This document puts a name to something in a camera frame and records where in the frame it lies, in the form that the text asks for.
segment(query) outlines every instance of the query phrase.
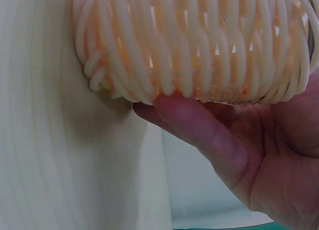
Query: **finger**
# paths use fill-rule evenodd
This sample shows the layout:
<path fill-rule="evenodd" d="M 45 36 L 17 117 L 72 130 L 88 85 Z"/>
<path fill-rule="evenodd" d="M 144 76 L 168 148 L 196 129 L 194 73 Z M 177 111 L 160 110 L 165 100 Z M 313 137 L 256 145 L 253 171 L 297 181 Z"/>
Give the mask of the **finger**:
<path fill-rule="evenodd" d="M 202 104 L 220 123 L 225 125 L 227 128 L 230 128 L 233 124 L 238 111 L 237 109 L 228 104 L 222 103 L 204 103 Z"/>
<path fill-rule="evenodd" d="M 158 116 L 212 163 L 224 183 L 232 188 L 243 176 L 248 155 L 245 147 L 198 101 L 160 96 Z"/>
<path fill-rule="evenodd" d="M 319 69 L 304 93 L 273 105 L 272 111 L 284 137 L 297 152 L 319 158 Z"/>
<path fill-rule="evenodd" d="M 138 116 L 146 121 L 155 124 L 170 134 L 180 138 L 179 135 L 172 129 L 172 127 L 158 116 L 154 107 L 145 105 L 143 103 L 136 103 L 133 104 L 133 110 Z"/>

